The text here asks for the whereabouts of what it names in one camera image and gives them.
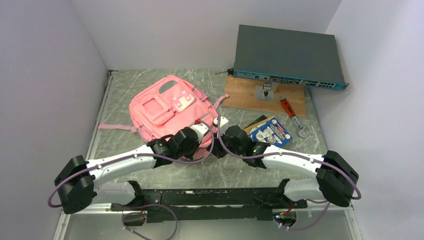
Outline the blue sticker book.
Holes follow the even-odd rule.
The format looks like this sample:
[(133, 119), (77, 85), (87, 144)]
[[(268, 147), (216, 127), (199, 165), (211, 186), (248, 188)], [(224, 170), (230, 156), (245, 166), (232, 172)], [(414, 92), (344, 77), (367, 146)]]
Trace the blue sticker book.
[(289, 131), (275, 117), (267, 118), (263, 123), (254, 126), (248, 136), (254, 142), (264, 142), (279, 148), (283, 148), (293, 139)]

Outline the pink student backpack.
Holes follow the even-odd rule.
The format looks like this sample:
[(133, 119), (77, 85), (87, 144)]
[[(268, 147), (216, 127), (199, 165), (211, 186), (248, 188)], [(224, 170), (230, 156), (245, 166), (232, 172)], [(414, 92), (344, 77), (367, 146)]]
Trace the pink student backpack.
[[(137, 94), (129, 104), (132, 125), (101, 123), (100, 129), (118, 129), (137, 133), (145, 143), (164, 136), (174, 135), (185, 127), (200, 121), (206, 122), (214, 133), (217, 108), (228, 98), (222, 95), (211, 103), (206, 93), (192, 83), (175, 75), (168, 75)], [(209, 155), (212, 155), (214, 137)]]

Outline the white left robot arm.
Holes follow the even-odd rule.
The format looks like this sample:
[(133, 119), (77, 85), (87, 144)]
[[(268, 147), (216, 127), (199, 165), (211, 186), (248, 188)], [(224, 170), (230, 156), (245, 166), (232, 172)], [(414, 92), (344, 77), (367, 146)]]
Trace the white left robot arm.
[(90, 205), (103, 203), (121, 204), (137, 210), (145, 202), (141, 186), (134, 180), (112, 183), (113, 179), (173, 163), (200, 163), (206, 159), (205, 156), (197, 160), (192, 158), (201, 143), (213, 137), (214, 131), (201, 123), (115, 156), (85, 160), (82, 155), (77, 155), (67, 162), (55, 178), (55, 189), (48, 197), (47, 204), (51, 208), (62, 208), (66, 214), (78, 213)]

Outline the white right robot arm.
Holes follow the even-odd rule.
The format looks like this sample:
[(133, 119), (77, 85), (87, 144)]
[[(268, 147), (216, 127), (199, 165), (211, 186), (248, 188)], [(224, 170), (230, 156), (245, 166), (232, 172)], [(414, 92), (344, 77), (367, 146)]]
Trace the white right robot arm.
[(276, 203), (287, 208), (300, 200), (323, 200), (339, 207), (348, 207), (360, 200), (359, 174), (336, 151), (307, 154), (275, 145), (253, 141), (234, 125), (213, 135), (216, 156), (231, 155), (253, 168), (286, 170), (304, 176), (301, 180), (285, 179), (275, 194)]

